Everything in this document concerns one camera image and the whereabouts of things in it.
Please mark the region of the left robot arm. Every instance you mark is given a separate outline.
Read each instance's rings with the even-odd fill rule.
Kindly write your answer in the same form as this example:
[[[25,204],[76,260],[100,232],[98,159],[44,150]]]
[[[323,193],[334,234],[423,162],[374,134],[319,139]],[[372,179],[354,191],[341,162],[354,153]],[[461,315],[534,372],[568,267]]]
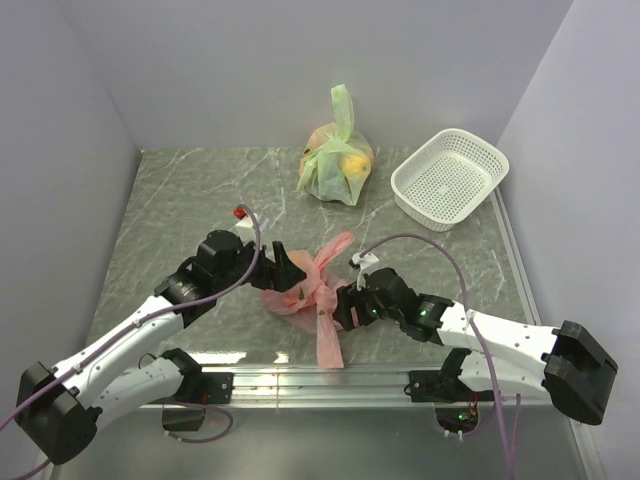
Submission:
[[[207,400],[202,367],[181,349],[134,368],[159,343],[185,330],[217,300],[244,284],[286,292],[306,278],[283,244],[272,258],[259,240],[214,230],[133,314],[52,367],[35,363],[21,376],[17,425],[55,465],[81,453],[113,420],[156,400]]]

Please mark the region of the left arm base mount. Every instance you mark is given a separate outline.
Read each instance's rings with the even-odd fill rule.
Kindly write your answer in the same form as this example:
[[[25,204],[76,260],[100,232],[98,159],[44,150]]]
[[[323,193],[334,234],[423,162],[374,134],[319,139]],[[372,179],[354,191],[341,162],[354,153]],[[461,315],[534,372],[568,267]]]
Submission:
[[[231,372],[204,372],[187,376],[178,391],[167,398],[170,406],[175,402],[203,406],[227,405],[231,401],[234,374]],[[162,426],[170,433],[196,432],[205,423],[206,408],[163,407]]]

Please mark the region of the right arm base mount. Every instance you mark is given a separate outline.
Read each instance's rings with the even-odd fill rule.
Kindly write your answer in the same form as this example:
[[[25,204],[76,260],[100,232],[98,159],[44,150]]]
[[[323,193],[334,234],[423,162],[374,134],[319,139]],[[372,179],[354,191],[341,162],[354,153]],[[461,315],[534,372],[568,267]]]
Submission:
[[[480,433],[496,413],[491,391],[475,392],[457,377],[436,370],[408,372],[404,394],[412,403],[434,406],[436,426],[460,441]]]

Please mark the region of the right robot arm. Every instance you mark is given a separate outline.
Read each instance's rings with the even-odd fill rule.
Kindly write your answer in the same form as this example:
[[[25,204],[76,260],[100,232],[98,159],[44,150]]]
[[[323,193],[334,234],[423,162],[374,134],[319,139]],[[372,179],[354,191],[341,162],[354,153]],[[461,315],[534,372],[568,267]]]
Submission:
[[[449,350],[437,370],[412,370],[412,402],[490,401],[521,395],[550,402],[587,425],[602,423],[618,372],[615,360],[581,324],[528,325],[461,303],[418,294],[391,268],[337,291],[334,319],[347,331],[391,320],[411,339]]]

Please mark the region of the pink plastic bag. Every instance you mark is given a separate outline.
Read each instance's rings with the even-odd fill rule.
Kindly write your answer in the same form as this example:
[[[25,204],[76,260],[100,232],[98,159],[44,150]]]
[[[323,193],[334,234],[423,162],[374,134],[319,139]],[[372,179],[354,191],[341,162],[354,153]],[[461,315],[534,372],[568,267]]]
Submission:
[[[261,301],[268,311],[290,324],[316,335],[316,359],[321,368],[343,368],[338,338],[342,327],[333,319],[337,306],[336,290],[347,282],[329,270],[330,263],[354,241],[354,234],[344,231],[322,246],[307,278],[294,288],[280,293],[263,291]]]

